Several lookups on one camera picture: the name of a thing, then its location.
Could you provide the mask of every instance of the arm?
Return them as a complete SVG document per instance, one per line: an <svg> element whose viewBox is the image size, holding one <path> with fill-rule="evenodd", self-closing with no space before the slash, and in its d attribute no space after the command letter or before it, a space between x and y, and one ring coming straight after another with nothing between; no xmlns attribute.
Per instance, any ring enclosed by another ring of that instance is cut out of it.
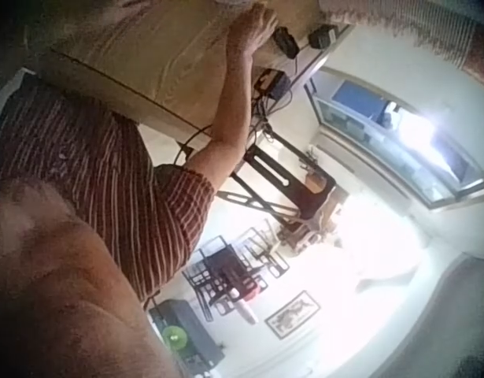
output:
<svg viewBox="0 0 484 378"><path fill-rule="evenodd" d="M230 28L227 72L212 123L212 139L185 164L186 168L206 177L215 191L231 175L245 153L251 117L253 54L272 35L276 25L275 12L258 3Z"/></svg>

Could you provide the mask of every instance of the window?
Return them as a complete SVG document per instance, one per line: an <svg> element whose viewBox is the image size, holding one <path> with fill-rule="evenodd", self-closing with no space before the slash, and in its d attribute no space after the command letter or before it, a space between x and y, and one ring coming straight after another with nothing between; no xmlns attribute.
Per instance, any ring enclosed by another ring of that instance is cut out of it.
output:
<svg viewBox="0 0 484 378"><path fill-rule="evenodd" d="M484 195L481 169L429 120L348 80L329 91L316 87L325 81L305 86L322 126L382 163L427 208Z"/></svg>

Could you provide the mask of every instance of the fabric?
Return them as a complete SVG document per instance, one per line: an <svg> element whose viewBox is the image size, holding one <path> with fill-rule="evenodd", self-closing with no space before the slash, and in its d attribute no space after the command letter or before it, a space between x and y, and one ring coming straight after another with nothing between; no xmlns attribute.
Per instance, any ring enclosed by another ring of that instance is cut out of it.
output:
<svg viewBox="0 0 484 378"><path fill-rule="evenodd" d="M334 23L389 28L463 69L484 84L484 26L428 0L320 0Z"/></svg>
<svg viewBox="0 0 484 378"><path fill-rule="evenodd" d="M152 166L135 123L26 76L0 117L0 183L53 184L103 238L145 301L189 259L212 202L208 180Z"/></svg>

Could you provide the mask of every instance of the shirt sleeve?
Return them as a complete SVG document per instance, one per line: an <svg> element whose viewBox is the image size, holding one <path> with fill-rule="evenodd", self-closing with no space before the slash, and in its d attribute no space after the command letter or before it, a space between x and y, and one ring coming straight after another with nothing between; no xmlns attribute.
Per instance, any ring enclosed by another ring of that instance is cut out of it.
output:
<svg viewBox="0 0 484 378"><path fill-rule="evenodd" d="M159 165L155 173L161 196L192 252L205 226L214 188L203 175L182 166Z"/></svg>

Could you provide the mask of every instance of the curtain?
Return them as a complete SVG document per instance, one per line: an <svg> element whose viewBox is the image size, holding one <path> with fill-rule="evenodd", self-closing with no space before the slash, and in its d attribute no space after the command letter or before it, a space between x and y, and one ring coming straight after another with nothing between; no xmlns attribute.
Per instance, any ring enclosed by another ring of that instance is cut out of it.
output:
<svg viewBox="0 0 484 378"><path fill-rule="evenodd" d="M427 0L320 0L333 23L382 26L410 34L484 84L484 25Z"/></svg>

